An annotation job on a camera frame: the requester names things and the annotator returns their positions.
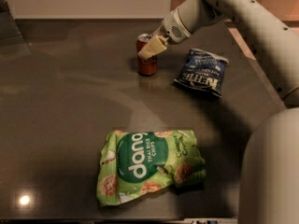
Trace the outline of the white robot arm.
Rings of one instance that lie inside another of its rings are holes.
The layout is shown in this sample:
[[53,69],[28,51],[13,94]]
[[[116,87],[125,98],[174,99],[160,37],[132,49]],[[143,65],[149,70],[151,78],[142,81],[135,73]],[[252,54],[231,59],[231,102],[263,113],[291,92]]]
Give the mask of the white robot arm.
[[226,16],[285,109],[246,145],[238,224],[299,224],[299,36],[256,0],[186,0],[164,17],[138,56],[147,60]]

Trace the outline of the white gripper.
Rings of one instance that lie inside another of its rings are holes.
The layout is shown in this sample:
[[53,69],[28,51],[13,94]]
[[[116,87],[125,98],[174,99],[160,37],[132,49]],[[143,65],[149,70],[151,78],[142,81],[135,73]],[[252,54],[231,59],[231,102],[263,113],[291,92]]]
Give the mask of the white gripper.
[[176,8],[164,17],[161,25],[153,32],[153,37],[138,52],[138,56],[142,60],[148,60],[164,52],[168,44],[180,44],[191,35],[181,21]]

